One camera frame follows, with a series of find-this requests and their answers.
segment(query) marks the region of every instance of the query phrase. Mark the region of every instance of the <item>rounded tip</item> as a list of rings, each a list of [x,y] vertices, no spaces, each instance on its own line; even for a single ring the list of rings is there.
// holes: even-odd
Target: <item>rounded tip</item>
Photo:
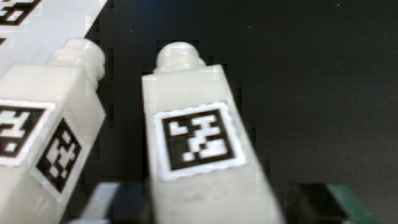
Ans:
[[[63,47],[53,52],[47,63],[81,66],[92,86],[97,87],[97,81],[104,75],[104,55],[101,48],[86,39],[72,38],[65,42]]]
[[[166,73],[204,67],[195,47],[184,42],[170,43],[159,53],[154,73]]]

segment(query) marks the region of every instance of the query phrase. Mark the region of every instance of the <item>white plastic block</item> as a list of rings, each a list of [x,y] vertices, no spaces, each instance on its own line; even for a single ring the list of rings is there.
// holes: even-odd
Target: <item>white plastic block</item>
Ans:
[[[47,65],[14,65],[0,79],[5,224],[58,222],[104,119],[95,95],[101,50],[85,39],[72,39],[60,52]]]
[[[157,224],[282,224],[225,75],[186,43],[141,77]]]

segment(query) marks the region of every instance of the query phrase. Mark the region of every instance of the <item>green object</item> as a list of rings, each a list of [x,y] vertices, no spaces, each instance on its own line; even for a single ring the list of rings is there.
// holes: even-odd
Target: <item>green object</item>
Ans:
[[[335,202],[344,210],[349,221],[344,224],[381,224],[372,216],[371,212],[362,206],[362,203],[353,195],[349,188],[344,185],[326,185]]]

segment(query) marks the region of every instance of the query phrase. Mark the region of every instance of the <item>dark surface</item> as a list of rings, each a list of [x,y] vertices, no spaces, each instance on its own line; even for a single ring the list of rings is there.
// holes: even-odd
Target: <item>dark surface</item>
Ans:
[[[86,37],[108,57],[108,118],[65,215],[97,181],[147,175],[140,76],[157,48],[184,40],[227,65],[280,202],[289,181],[342,183],[398,223],[398,2],[115,0]]]

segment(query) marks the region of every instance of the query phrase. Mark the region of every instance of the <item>black and white square marker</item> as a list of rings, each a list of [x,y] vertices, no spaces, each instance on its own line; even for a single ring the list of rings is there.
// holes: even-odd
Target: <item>black and white square marker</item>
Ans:
[[[61,119],[35,165],[44,179],[51,183],[60,194],[67,185],[79,152],[81,144],[67,122]]]
[[[223,103],[157,113],[154,127],[165,180],[245,164]]]
[[[40,0],[0,0],[0,25],[17,26]]]
[[[19,165],[49,111],[51,104],[0,100],[0,165]]]

